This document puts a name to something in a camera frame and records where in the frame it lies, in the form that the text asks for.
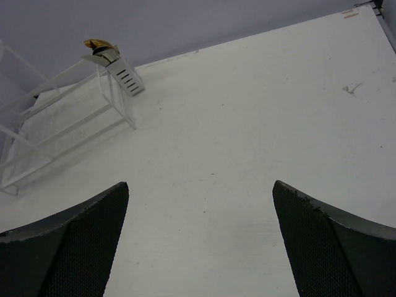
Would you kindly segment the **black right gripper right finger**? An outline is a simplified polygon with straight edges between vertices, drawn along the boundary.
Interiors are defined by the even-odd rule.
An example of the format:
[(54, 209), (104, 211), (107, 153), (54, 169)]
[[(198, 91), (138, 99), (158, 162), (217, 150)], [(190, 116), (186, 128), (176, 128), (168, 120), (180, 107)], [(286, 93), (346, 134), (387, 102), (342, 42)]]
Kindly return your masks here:
[(395, 296), (395, 228), (280, 180), (272, 197), (300, 296)]

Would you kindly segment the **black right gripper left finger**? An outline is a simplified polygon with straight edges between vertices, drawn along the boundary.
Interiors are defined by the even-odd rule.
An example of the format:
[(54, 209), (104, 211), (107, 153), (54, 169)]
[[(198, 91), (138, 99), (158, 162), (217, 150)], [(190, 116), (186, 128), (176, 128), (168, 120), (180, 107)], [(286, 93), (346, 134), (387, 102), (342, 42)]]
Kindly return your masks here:
[(103, 296), (129, 202), (127, 183), (1, 233), (1, 296)]

